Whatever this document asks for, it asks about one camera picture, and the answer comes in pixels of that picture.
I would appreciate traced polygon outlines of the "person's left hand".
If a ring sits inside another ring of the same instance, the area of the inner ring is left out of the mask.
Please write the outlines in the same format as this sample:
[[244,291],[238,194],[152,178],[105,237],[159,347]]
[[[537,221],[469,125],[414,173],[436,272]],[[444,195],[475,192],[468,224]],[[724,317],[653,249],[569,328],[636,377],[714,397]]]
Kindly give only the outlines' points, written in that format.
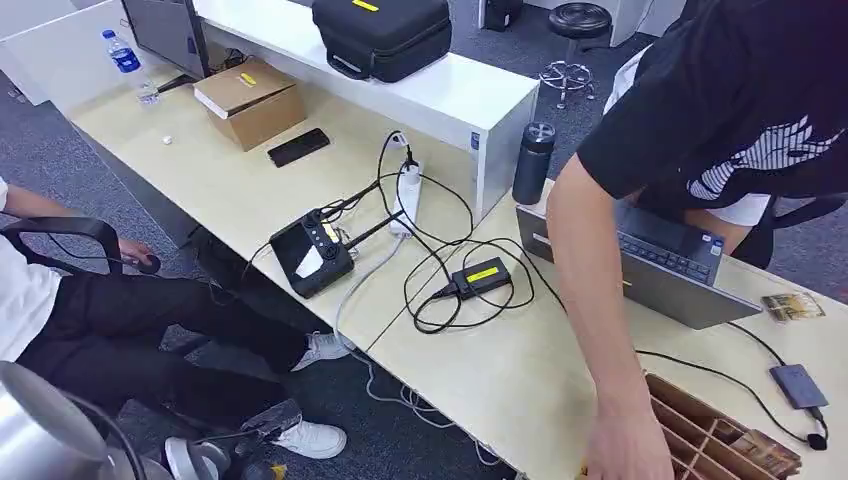
[[145,266],[153,264],[151,261],[153,251],[147,245],[134,240],[119,238],[118,246],[123,260]]

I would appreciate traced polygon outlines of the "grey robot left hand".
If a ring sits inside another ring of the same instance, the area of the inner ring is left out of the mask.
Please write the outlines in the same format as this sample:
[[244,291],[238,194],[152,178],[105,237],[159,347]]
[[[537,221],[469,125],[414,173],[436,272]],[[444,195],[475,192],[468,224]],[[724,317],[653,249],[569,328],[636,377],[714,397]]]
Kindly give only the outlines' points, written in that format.
[[170,437],[165,440],[163,454],[165,467],[176,480],[283,480],[287,477],[285,465],[232,457],[211,442]]

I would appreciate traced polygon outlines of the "person's right hand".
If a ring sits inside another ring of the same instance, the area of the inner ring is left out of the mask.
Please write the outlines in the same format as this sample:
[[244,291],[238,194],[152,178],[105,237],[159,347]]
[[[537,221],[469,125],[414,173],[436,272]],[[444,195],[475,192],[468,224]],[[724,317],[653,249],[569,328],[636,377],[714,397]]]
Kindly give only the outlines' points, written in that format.
[[672,480],[670,450],[650,405],[598,401],[586,467],[590,479]]

